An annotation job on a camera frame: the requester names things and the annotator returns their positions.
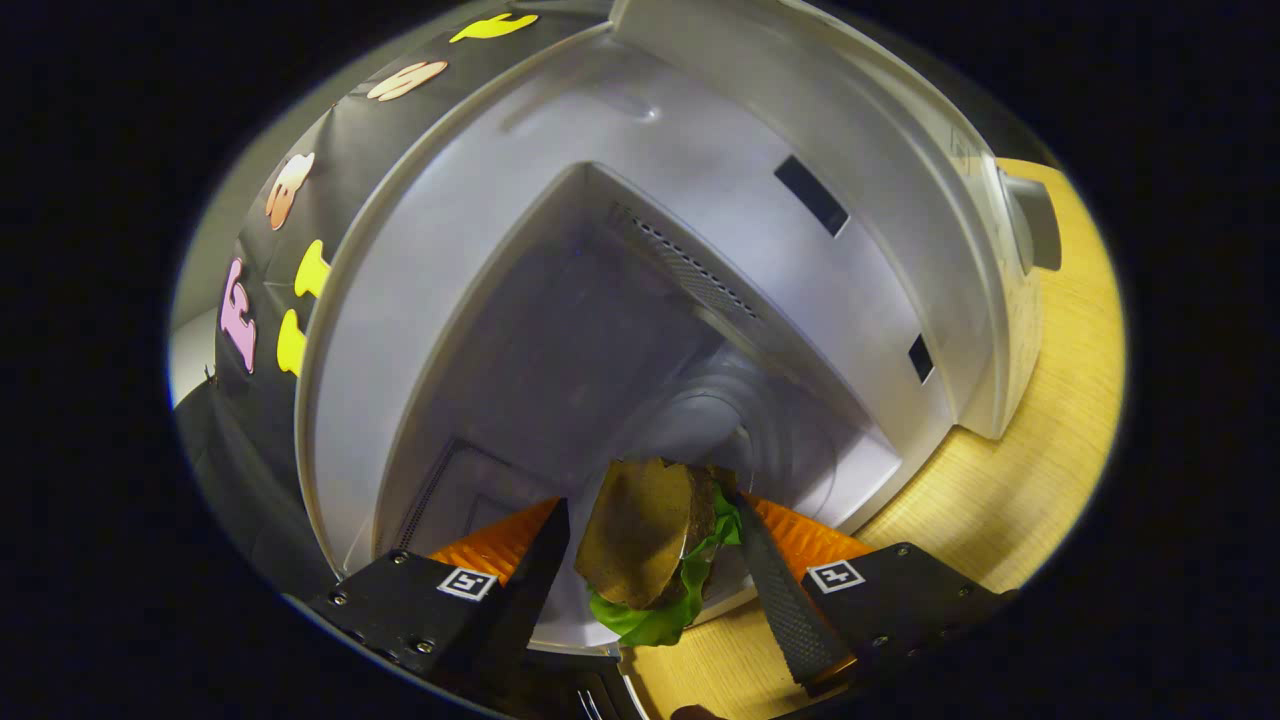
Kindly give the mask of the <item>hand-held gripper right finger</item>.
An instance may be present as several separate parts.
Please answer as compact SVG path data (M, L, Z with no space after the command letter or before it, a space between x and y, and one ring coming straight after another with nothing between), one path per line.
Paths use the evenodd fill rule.
M735 505L760 606L809 696L882 682L1016 598L910 542L876 550L755 495L737 493Z

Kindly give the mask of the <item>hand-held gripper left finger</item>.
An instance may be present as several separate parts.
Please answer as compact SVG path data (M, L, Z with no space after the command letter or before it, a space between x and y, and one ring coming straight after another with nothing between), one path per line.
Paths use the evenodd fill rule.
M430 555L392 550L306 606L392 665L472 689L520 665L568 541L568 502L548 498Z

